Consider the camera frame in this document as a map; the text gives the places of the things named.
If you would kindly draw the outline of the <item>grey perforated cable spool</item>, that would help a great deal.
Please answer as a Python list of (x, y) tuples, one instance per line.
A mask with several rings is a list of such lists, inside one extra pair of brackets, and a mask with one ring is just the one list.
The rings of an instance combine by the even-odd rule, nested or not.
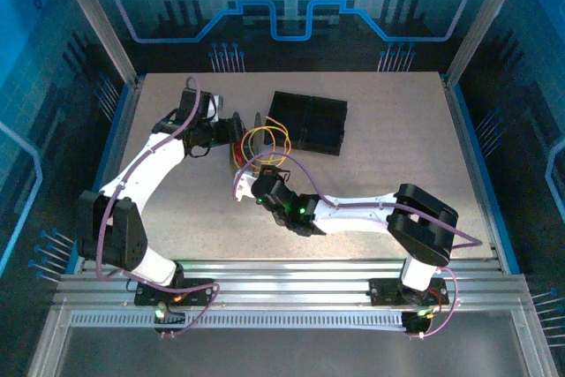
[(247, 130), (238, 112), (234, 112), (229, 123), (230, 143), (229, 155), (230, 169), (241, 169), (253, 156), (265, 150), (264, 136), (268, 129), (263, 129), (260, 113), (255, 114), (254, 127)]

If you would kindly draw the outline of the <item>black two-compartment tray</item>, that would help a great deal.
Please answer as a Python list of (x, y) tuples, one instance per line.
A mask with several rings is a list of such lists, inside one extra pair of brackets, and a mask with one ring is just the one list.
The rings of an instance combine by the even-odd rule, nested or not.
[(339, 156), (348, 103), (275, 91), (268, 116), (284, 125), (294, 149)]

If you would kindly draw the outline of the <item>black controller board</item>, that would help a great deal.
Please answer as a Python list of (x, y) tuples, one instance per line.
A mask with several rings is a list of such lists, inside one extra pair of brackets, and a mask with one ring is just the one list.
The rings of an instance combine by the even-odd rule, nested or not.
[(154, 324), (157, 326), (169, 326), (185, 324), (186, 318), (183, 313), (173, 312), (167, 304), (160, 302), (154, 308)]
[(428, 312), (402, 312), (402, 325), (409, 336), (421, 336), (432, 327), (433, 314)]

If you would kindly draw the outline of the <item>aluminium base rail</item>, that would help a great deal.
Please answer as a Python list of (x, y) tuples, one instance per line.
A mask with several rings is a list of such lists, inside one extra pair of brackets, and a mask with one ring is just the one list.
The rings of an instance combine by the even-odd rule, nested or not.
[[(212, 278), (220, 286), (215, 310), (354, 311), (370, 307), (368, 282), (397, 278), (401, 260), (189, 260), (190, 278)], [(452, 260), (442, 273), (459, 312), (531, 309), (523, 275), (502, 271), (497, 260)], [(83, 263), (65, 275), (52, 303), (69, 309), (125, 309), (134, 296), (117, 275), (97, 280), (94, 264)]]

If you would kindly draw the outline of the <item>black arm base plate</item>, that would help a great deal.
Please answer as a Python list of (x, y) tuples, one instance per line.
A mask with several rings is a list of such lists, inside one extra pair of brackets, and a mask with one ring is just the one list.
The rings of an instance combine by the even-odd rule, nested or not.
[(372, 306), (444, 306), (450, 303), (442, 278), (433, 278), (425, 290), (411, 289), (401, 284), (399, 278), (374, 278), (368, 281), (366, 295)]
[(136, 306), (206, 306), (211, 302), (214, 283), (210, 278), (185, 278), (180, 277), (170, 285), (171, 289), (181, 290), (170, 293), (157, 290), (149, 285), (139, 283), (135, 292), (134, 304)]

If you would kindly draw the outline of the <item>aluminium frame post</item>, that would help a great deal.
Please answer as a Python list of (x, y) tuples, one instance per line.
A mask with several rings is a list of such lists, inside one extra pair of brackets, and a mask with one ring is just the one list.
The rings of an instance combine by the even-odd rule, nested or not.
[(135, 71), (99, 0), (76, 1), (123, 82), (128, 87), (135, 88), (139, 82), (138, 73)]
[(484, 0), (469, 31), (456, 52), (445, 76), (445, 88), (450, 91), (458, 83), (465, 69), (483, 41), (488, 29), (506, 0)]

